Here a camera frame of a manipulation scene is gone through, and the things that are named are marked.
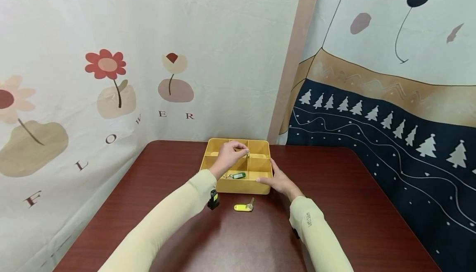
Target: cream long sleeve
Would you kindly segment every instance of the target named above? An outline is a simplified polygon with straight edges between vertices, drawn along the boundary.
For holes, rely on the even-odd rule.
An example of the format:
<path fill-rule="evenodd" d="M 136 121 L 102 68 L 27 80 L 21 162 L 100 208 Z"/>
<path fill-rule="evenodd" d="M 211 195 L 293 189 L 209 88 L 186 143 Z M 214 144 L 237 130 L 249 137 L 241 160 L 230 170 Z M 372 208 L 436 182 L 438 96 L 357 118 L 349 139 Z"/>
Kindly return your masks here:
<path fill-rule="evenodd" d="M 203 210 L 216 183 L 207 169 L 195 174 L 129 232 L 98 272 L 148 272 L 165 241 Z M 295 198 L 289 222 L 306 245 L 316 272 L 353 272 L 322 211 L 311 199 Z"/>
<path fill-rule="evenodd" d="M 217 179 L 204 169 L 169 194 L 124 238 L 99 272 L 148 272 L 165 241 L 197 215 Z"/>
<path fill-rule="evenodd" d="M 291 226 L 307 247 L 316 272 L 353 272 L 324 214 L 313 200 L 300 196 L 290 206 Z"/>

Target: hand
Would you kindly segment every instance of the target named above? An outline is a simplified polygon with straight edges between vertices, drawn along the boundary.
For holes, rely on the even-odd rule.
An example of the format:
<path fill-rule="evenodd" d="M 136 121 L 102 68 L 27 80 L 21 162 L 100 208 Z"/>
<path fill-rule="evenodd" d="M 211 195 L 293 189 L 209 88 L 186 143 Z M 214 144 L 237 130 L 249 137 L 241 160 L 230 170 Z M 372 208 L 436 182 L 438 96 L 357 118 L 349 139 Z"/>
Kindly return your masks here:
<path fill-rule="evenodd" d="M 217 161 L 210 168 L 211 174 L 213 174 L 217 180 L 220 179 L 223 174 L 225 174 L 226 171 L 228 171 L 238 161 L 238 159 L 247 155 L 248 152 L 248 147 L 238 141 L 224 143 L 220 147 L 220 152 L 218 152 Z"/>
<path fill-rule="evenodd" d="M 256 181 L 261 184 L 269 185 L 279 193 L 284 194 L 292 202 L 298 196 L 304 196 L 301 190 L 291 181 L 291 179 L 278 168 L 275 161 L 271 159 L 271 166 L 273 167 L 273 178 L 258 178 Z"/>

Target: navy blue pattern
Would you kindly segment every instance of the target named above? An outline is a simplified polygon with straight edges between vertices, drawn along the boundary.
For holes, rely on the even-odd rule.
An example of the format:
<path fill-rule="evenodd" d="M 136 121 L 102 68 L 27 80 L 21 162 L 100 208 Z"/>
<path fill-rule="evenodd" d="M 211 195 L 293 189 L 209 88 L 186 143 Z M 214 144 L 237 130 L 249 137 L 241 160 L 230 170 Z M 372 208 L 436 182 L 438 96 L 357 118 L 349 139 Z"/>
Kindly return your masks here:
<path fill-rule="evenodd" d="M 315 107 L 322 94 L 322 107 Z M 333 108 L 326 109 L 330 97 Z M 346 97 L 348 106 L 340 111 Z M 361 115 L 353 114 L 360 100 Z M 368 120 L 377 105 L 376 121 Z M 391 113 L 390 128 L 384 128 Z M 399 138 L 394 131 L 403 120 Z M 411 146 L 406 138 L 416 125 Z M 476 128 L 427 121 L 384 100 L 306 79 L 291 113 L 287 144 L 354 150 L 442 271 L 476 271 Z M 417 151 L 421 144 L 425 156 Z"/>

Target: christmas tree print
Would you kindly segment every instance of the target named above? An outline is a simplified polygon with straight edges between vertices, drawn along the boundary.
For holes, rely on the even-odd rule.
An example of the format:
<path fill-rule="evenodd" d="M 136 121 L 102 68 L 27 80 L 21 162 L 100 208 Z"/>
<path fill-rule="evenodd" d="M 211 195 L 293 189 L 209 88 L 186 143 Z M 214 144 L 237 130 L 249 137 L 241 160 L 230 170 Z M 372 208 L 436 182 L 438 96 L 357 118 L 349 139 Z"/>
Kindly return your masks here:
<path fill-rule="evenodd" d="M 436 157 L 435 153 L 433 151 L 436 151 L 435 149 L 435 140 L 433 139 L 435 137 L 435 134 L 431 134 L 431 137 L 427 138 L 424 143 L 420 145 L 416 150 L 420 152 L 420 156 L 431 156 L 431 157 Z"/>
<path fill-rule="evenodd" d="M 377 121 L 377 113 L 378 113 L 378 105 L 365 116 L 369 121 L 374 120 Z"/>
<path fill-rule="evenodd" d="M 407 142 L 407 146 L 412 146 L 413 147 L 413 140 L 415 139 L 415 134 L 417 133 L 417 129 L 416 129 L 417 127 L 418 127 L 418 125 L 415 125 L 413 130 L 405 138 L 405 141 Z"/>
<path fill-rule="evenodd" d="M 450 154 L 450 158 L 447 160 L 451 163 L 453 163 L 453 168 L 457 168 L 458 165 L 466 168 L 466 163 L 464 161 L 466 160 L 466 149 L 463 146 L 464 141 L 460 140 L 460 143 L 458 146 L 456 146 L 455 150 L 453 153 Z"/>
<path fill-rule="evenodd" d="M 301 102 L 301 104 L 311 104 L 310 103 L 310 100 L 311 100 L 311 90 L 308 90 L 306 92 L 306 94 L 304 94 L 300 99 L 299 101 Z"/>
<path fill-rule="evenodd" d="M 340 106 L 337 108 L 339 112 L 342 112 L 343 110 L 349 110 L 348 107 L 348 96 L 345 97 L 344 101 L 340 104 Z"/>
<path fill-rule="evenodd" d="M 384 119 L 384 121 L 382 121 L 381 124 L 384 126 L 384 128 L 390 129 L 390 125 L 392 125 L 392 119 L 393 119 L 393 111 L 387 116 L 387 118 Z"/>
<path fill-rule="evenodd" d="M 329 110 L 329 109 L 334 108 L 334 107 L 332 106 L 333 103 L 334 103 L 334 94 L 332 94 L 332 95 L 330 96 L 330 98 L 329 98 L 328 102 L 326 102 L 326 105 L 324 106 L 324 108 L 325 108 L 326 110 Z"/>
<path fill-rule="evenodd" d="M 402 133 L 403 133 L 403 128 L 404 127 L 405 127 L 405 119 L 403 119 L 403 121 L 400 123 L 400 125 L 398 125 L 397 129 L 394 130 L 394 132 L 393 132 L 393 134 L 395 135 L 396 138 L 402 138 Z"/>
<path fill-rule="evenodd" d="M 319 96 L 319 99 L 316 100 L 316 103 L 313 105 L 314 109 L 322 107 L 322 100 L 324 99 L 324 94 Z"/>
<path fill-rule="evenodd" d="M 362 115 L 362 100 L 358 102 L 350 111 L 353 115 L 355 114 Z"/>

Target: yellow storage box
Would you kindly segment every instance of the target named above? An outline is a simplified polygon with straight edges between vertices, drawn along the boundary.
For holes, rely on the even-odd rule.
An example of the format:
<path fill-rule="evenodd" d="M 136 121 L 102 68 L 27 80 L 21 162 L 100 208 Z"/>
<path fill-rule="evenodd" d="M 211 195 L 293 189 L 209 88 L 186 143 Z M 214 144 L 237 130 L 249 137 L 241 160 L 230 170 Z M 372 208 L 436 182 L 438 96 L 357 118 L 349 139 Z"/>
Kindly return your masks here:
<path fill-rule="evenodd" d="M 200 169 L 209 169 L 217 159 L 222 144 L 229 141 L 239 141 L 250 150 L 250 157 L 245 156 L 226 172 L 217 182 L 219 193 L 250 193 L 269 194 L 270 187 L 256 182 L 259 177 L 273 177 L 271 168 L 269 143 L 258 140 L 238 140 L 235 138 L 211 138 L 208 142 Z M 242 179 L 228 179 L 228 175 L 244 172 Z"/>

